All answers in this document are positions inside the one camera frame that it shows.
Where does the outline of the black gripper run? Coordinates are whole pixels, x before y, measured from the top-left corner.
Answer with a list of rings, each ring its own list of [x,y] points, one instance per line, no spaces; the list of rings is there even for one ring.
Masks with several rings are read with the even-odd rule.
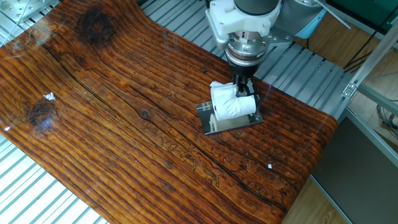
[[[242,66],[232,61],[229,61],[229,69],[233,78],[233,83],[237,87],[238,96],[251,96],[256,94],[256,89],[255,85],[252,82],[252,77],[258,71],[259,64]]]

